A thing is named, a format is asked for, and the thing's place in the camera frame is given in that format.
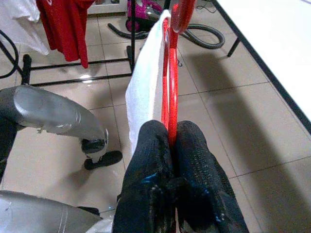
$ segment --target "pink vacuum cleaner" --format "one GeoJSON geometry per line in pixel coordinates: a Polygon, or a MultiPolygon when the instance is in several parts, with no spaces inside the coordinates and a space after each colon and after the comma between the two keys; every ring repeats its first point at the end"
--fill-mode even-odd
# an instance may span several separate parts
{"type": "MultiPolygon", "coordinates": [[[[128,31],[132,31],[131,1],[127,2],[128,20],[125,25],[128,31]]],[[[151,0],[137,0],[135,5],[135,32],[149,31],[152,26],[159,20],[162,13],[162,7],[151,0]]]]}

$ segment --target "black metal rack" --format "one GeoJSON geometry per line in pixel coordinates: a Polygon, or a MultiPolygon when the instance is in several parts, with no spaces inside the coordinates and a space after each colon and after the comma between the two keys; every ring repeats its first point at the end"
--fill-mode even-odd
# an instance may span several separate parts
{"type": "MultiPolygon", "coordinates": [[[[131,0],[131,21],[132,21],[132,29],[135,28],[135,0],[131,0]]],[[[52,69],[52,68],[60,68],[60,67],[72,67],[72,66],[79,66],[81,63],[67,63],[67,64],[60,64],[60,65],[50,65],[50,66],[38,66],[32,67],[32,60],[28,54],[23,56],[23,68],[21,68],[18,62],[18,56],[14,59],[8,49],[4,46],[4,44],[0,41],[0,49],[6,55],[6,57],[10,60],[10,62],[14,66],[14,70],[17,70],[18,73],[21,75],[21,84],[29,84],[32,86],[47,86],[47,85],[57,85],[57,84],[67,84],[67,83],[79,83],[88,80],[103,80],[103,79],[114,79],[114,78],[121,78],[126,76],[131,76],[135,66],[135,30],[131,32],[131,46],[126,47],[127,58],[120,58],[120,59],[109,59],[109,60],[99,60],[89,62],[89,65],[93,64],[103,64],[103,63],[113,63],[113,62],[123,62],[128,61],[131,68],[131,73],[126,74],[117,74],[117,75],[105,75],[105,76],[98,76],[98,77],[90,77],[86,79],[72,79],[72,80],[62,80],[62,81],[55,81],[55,82],[46,82],[46,83],[32,83],[30,84],[30,74],[31,71],[35,70],[43,70],[43,69],[52,69]]]]}

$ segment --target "white towel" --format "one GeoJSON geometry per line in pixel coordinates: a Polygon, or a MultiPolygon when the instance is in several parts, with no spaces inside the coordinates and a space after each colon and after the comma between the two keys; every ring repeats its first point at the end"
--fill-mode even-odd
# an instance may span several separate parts
{"type": "Polygon", "coordinates": [[[171,19],[168,10],[163,11],[159,21],[150,30],[125,93],[132,155],[135,152],[141,126],[152,119],[161,121],[163,21],[166,18],[171,19]]]}

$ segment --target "white table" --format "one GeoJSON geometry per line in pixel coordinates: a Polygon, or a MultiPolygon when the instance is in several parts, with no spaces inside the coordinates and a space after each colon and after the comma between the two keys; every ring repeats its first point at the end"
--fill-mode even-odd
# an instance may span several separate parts
{"type": "Polygon", "coordinates": [[[301,0],[213,3],[311,133],[311,4],[301,0]]]}

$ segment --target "silver machine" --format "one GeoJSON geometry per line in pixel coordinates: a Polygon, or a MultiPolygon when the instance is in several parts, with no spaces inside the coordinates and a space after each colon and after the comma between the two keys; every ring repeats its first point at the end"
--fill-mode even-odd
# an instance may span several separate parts
{"type": "MultiPolygon", "coordinates": [[[[20,85],[0,91],[0,180],[15,136],[25,127],[81,139],[88,170],[122,159],[120,151],[106,152],[108,131],[89,110],[49,91],[20,85]]],[[[95,208],[0,191],[0,233],[85,233],[100,221],[95,208]]]]}

